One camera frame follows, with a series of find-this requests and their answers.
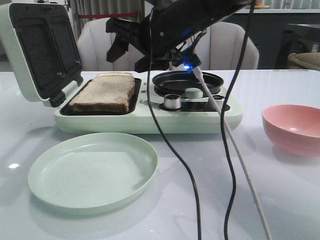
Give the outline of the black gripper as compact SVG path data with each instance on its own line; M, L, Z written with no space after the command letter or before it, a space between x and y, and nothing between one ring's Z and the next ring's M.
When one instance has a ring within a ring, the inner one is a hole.
M169 69L178 55L177 46L195 34L195 27L188 17L150 14L140 23L111 17L105 23L105 32L117 33L106 61L114 63L122 57L130 43L143 54L134 64L134 70L143 73Z

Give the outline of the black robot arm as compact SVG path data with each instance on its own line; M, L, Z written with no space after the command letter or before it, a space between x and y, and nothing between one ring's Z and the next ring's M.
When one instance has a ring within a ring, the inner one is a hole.
M112 17L105 24L107 33L115 39L106 53L110 63L122 57L129 46L143 56L134 64L138 73L149 70L167 70L191 58L190 50L180 50L178 45L190 37L202 37L209 26L231 16L252 4L250 0L151 0L149 15L141 22Z

